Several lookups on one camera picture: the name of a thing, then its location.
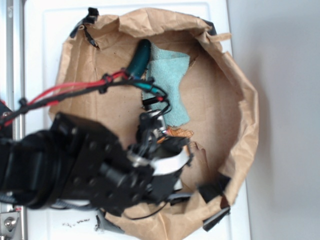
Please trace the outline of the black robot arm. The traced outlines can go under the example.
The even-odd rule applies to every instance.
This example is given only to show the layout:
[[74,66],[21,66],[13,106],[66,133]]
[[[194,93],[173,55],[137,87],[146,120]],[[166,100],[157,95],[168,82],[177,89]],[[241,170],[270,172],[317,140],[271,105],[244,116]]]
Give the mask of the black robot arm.
[[19,141],[0,139],[0,200],[31,209],[87,201],[80,210],[104,209],[121,216],[141,203],[172,200],[193,155],[185,137],[147,126],[124,149],[99,122],[58,113],[48,130]]

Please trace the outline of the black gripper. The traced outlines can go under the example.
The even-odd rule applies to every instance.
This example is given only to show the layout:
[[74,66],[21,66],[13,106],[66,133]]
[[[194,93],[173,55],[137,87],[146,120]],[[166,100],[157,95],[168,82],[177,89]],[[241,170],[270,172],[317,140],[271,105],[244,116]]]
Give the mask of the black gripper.
[[136,143],[128,147],[124,159],[103,163],[100,169],[108,182],[105,204],[108,208],[129,208],[140,203],[160,204],[186,199],[183,168],[191,164],[190,140],[167,133],[164,115],[149,110],[139,116]]

